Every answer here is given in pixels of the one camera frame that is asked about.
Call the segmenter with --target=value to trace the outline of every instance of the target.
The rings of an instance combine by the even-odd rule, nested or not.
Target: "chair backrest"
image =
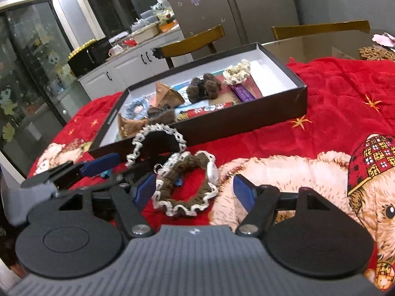
[[[273,35],[276,40],[301,37],[303,35],[335,32],[335,31],[348,31],[360,30],[369,33],[370,25],[368,20],[358,20],[349,22],[338,23],[320,23],[320,24],[307,24],[295,25],[292,27],[272,27]]]
[[[174,68],[171,57],[183,56],[202,49],[205,46],[209,47],[212,54],[216,53],[217,50],[215,49],[213,42],[223,36],[225,36],[225,33],[222,25],[217,25],[216,27],[212,27],[184,40],[168,44],[161,48],[153,49],[153,55],[157,59],[165,58],[169,69],[171,69]]]

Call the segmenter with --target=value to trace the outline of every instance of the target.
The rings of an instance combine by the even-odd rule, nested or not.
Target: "black appliance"
[[[97,68],[109,57],[111,44],[107,38],[92,43],[69,59],[68,64],[74,75],[79,78]]]

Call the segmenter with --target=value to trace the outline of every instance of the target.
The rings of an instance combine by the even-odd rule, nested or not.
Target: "glass table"
[[[268,42],[263,46],[273,53],[281,62],[288,63],[290,57],[296,62],[307,63],[322,57],[343,59],[360,59],[359,50],[364,46],[372,46],[374,34],[383,31],[339,31],[295,37],[280,41]]]

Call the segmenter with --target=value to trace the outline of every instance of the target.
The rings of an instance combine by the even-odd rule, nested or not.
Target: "brown braided bracelet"
[[[209,158],[210,154],[200,151],[196,155],[191,155],[188,151],[179,155],[180,160],[175,162],[165,174],[159,176],[159,188],[154,195],[154,207],[155,208],[166,208],[166,214],[168,216],[182,215],[182,216],[196,216],[196,209],[204,210],[208,207],[208,199],[214,197],[218,193],[216,187],[217,175],[212,177],[213,172],[210,170],[215,169],[214,173],[217,172],[214,162]],[[174,191],[174,182],[179,179],[185,172],[189,172],[195,168],[202,168],[207,170],[207,177],[200,186],[196,195],[191,197],[188,201],[177,201],[171,199],[171,195]]]

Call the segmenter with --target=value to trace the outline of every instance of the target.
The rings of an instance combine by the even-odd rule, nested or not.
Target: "cabinet door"
[[[181,41],[184,39],[181,30],[177,30],[173,33],[169,33],[162,38],[155,40],[152,43],[147,44],[145,47],[148,49],[146,52],[146,58],[151,60],[150,64],[152,70],[155,74],[159,74],[166,70],[169,70],[169,66],[167,65],[166,59],[157,59],[152,54],[152,49],[159,48],[161,46],[165,46],[167,44],[171,44],[177,41]],[[175,67],[183,65],[185,63],[193,61],[191,54],[181,55],[179,57],[171,58],[173,60],[173,64]]]
[[[116,92],[123,90],[123,88],[121,90],[119,90],[119,88],[114,88],[114,79],[111,78],[110,71],[106,69],[107,68],[94,72],[89,74],[87,77],[80,79],[82,86],[92,100],[101,96],[115,94]]]
[[[111,63],[113,79],[121,81],[124,89],[155,75],[145,55],[146,51],[145,47],[140,47]]]

